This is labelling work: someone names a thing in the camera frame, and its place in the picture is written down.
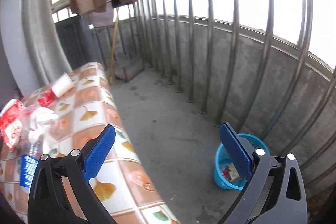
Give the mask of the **clear zip plastic bag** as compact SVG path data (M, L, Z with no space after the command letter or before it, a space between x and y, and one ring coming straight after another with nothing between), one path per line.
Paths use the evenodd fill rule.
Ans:
M44 153L53 155L58 147L55 132L59 129L60 117L54 110L38 105L25 107L19 113L22 122L17 150L21 155L40 158Z

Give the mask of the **Pepsi plastic bottle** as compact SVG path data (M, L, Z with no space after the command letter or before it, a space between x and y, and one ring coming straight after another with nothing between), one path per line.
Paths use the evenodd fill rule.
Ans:
M31 143L28 137L29 132L24 133L19 142L22 152L19 186L21 190L29 194L39 159L43 154L49 154L50 144L48 138L43 136L35 143Z

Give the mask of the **red white snack bag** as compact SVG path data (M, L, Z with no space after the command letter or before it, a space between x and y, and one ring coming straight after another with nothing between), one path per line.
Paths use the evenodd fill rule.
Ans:
M20 100L11 99L1 111L1 137L10 151L15 148L20 139L23 126L21 114L24 108Z

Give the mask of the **blue mesh trash basket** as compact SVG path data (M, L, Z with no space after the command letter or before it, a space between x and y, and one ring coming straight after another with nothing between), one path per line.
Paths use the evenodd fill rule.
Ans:
M239 133L238 136L247 139L255 149L261 148L270 154L266 144L258 137L247 133ZM244 188L246 180L240 176L222 144L217 148L214 165L213 179L218 187L225 190L242 190Z

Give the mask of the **small red wrapper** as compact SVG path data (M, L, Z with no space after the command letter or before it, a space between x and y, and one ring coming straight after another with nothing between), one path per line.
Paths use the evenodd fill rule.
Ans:
M37 99L37 102L40 107L47 107L55 99L56 99L56 95L54 94L52 89L49 89L46 92L44 92L40 98Z

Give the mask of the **white paper cup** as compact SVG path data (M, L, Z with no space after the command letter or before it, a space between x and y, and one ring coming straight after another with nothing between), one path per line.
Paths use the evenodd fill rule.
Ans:
M57 98L60 98L74 87L72 79L67 73L57 79L51 86L51 90Z

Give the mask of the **metal dustpan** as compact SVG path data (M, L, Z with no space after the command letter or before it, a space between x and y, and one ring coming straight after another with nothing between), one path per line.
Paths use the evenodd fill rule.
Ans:
M143 58L139 55L134 58L125 58L114 62L113 70L117 79L124 80L126 83L139 75L143 70Z

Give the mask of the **dark metal cabinet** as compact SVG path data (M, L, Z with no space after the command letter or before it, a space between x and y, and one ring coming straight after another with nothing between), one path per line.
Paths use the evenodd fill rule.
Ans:
M97 40L88 22L77 15L55 23L66 58L74 71L88 62L103 64Z

